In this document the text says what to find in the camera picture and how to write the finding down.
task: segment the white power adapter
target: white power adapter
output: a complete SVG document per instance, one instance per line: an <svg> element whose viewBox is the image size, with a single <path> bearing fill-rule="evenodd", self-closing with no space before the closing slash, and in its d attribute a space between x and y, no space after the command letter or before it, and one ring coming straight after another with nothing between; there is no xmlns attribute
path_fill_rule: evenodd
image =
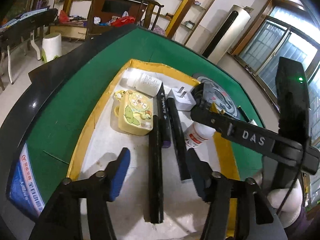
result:
<svg viewBox="0 0 320 240"><path fill-rule="evenodd" d="M185 91L184 87L172 88L168 94L168 98L173 98L178 111L191 111L196 105L196 101L189 91Z"/></svg>

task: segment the printed banner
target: printed banner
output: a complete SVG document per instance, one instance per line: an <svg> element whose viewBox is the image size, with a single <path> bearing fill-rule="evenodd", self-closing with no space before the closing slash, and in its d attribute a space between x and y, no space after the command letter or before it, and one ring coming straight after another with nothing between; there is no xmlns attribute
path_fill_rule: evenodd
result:
<svg viewBox="0 0 320 240"><path fill-rule="evenodd" d="M38 217L44 208L44 202L33 176L27 144L23 146L14 171L10 199L17 207L23 208L34 217Z"/></svg>

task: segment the screw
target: screw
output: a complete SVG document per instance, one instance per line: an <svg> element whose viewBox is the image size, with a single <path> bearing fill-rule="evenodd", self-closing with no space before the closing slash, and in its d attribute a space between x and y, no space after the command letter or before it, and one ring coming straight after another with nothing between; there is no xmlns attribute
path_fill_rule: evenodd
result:
<svg viewBox="0 0 320 240"><path fill-rule="evenodd" d="M70 178L65 178L65 179L63 179L63 181L62 181L62 183L63 183L64 185L67 185L67 184L69 184L70 182L72 182L72 180L71 180Z"/></svg>
<svg viewBox="0 0 320 240"><path fill-rule="evenodd" d="M253 178L246 178L245 182L249 183L250 185L256 184L256 181Z"/></svg>
<svg viewBox="0 0 320 240"><path fill-rule="evenodd" d="M97 172L96 172L96 177L102 178L102 177L104 177L104 176L105 176L104 171L97 171Z"/></svg>
<svg viewBox="0 0 320 240"><path fill-rule="evenodd" d="M213 171L211 175L214 178L221 178L221 173L218 171Z"/></svg>

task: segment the wooden chair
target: wooden chair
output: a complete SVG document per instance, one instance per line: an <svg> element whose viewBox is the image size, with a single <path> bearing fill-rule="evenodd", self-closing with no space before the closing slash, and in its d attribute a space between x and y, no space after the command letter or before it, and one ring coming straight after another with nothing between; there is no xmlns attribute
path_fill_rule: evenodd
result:
<svg viewBox="0 0 320 240"><path fill-rule="evenodd" d="M156 22L157 22L157 20L159 18L161 8L163 8L164 5L161 5L160 3L156 2L156 1L153 1L153 0L142 0L141 4L140 4L140 7L139 7L139 10L138 10L138 15L137 15L136 20L134 22L135 24L140 19L140 14L143 13L142 12L142 7L143 7L144 2L148 3L147 9L146 9L146 15L145 15L144 20L143 20L143 27L146 28L146 29L148 29L149 26L150 26L151 17L152 17L152 13L153 13L154 8L156 7L156 5L159 7L158 12L156 14L156 18L155 18L155 20L153 22L153 25L151 27L151 30L153 31L153 29L156 26Z"/></svg>

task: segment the yellow toy box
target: yellow toy box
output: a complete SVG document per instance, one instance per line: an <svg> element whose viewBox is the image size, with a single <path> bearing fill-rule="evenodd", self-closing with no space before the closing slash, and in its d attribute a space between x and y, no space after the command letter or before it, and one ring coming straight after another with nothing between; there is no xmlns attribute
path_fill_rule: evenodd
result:
<svg viewBox="0 0 320 240"><path fill-rule="evenodd" d="M146 135L153 129L153 100L134 90L115 92L120 106L115 108L118 126L135 135Z"/></svg>

